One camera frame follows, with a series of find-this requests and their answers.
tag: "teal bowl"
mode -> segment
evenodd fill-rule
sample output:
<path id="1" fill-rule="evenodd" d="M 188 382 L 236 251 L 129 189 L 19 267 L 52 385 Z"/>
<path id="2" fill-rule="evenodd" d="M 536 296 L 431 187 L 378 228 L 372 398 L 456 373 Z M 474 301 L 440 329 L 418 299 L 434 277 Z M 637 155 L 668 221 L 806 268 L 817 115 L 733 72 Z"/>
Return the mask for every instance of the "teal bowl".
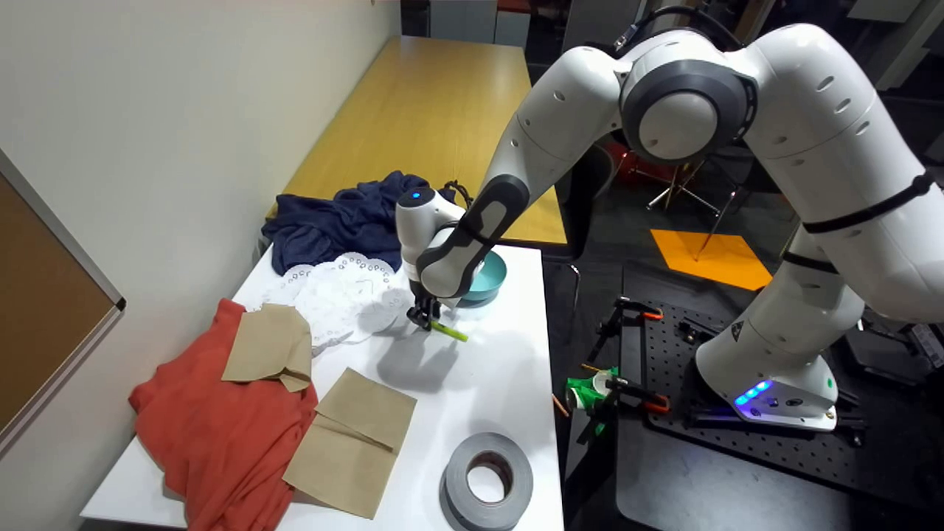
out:
<path id="1" fill-rule="evenodd" d="M 490 305 L 497 296 L 505 277 L 508 277 L 508 264 L 490 251 L 481 259 L 481 268 L 474 271 L 468 293 L 459 299 L 459 308 Z"/>

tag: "gray tape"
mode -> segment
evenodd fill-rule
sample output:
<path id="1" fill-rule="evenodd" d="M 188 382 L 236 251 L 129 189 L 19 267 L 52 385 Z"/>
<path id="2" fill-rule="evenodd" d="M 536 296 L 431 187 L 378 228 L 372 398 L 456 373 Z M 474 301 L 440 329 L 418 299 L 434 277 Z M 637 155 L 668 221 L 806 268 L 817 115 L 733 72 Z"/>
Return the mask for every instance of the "gray tape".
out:
<path id="1" fill-rule="evenodd" d="M 481 501 L 468 487 L 468 469 L 490 466 L 505 484 L 500 501 Z M 441 472 L 441 510 L 468 531 L 514 529 L 528 501 L 533 479 L 524 453 L 500 433 L 474 433 L 462 441 Z"/>

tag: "red cloth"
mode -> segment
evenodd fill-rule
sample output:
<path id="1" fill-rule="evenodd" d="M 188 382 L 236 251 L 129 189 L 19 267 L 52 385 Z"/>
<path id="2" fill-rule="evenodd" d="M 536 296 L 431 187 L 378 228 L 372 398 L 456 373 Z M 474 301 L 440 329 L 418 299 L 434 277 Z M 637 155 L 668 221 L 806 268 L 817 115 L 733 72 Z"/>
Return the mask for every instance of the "red cloth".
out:
<path id="1" fill-rule="evenodd" d="M 129 395 L 139 438 L 193 531 L 273 529 L 291 501 L 283 472 L 316 416 L 313 386 L 221 382 L 241 314 L 221 301 L 211 329 Z"/>

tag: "white cloth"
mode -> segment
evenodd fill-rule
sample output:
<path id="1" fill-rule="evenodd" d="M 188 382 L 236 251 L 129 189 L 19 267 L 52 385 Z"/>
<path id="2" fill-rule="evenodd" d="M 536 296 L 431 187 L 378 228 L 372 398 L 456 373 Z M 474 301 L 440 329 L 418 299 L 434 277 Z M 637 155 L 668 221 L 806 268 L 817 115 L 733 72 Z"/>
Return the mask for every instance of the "white cloth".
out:
<path id="1" fill-rule="evenodd" d="M 313 349 L 363 342 L 406 321 L 409 285 L 382 259 L 342 255 L 322 267 L 295 267 L 266 293 L 266 305 L 295 308 L 313 330 Z"/>

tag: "cardboard piece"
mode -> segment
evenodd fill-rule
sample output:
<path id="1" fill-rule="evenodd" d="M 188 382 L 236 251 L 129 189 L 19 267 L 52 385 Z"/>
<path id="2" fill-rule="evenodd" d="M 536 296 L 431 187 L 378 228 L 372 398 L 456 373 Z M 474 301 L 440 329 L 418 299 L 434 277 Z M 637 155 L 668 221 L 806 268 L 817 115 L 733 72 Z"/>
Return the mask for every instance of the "cardboard piece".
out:
<path id="1" fill-rule="evenodd" d="M 415 403 L 350 369 L 329 386 L 304 433 L 285 484 L 335 510 L 372 519 L 403 445 Z"/>
<path id="2" fill-rule="evenodd" d="M 309 345 L 309 329 L 295 308 L 266 305 L 241 315 L 223 382 L 279 377 L 289 394 L 307 391 Z"/>
<path id="3" fill-rule="evenodd" d="M 649 231 L 671 271 L 754 293 L 772 277 L 754 251 L 727 234 Z"/>

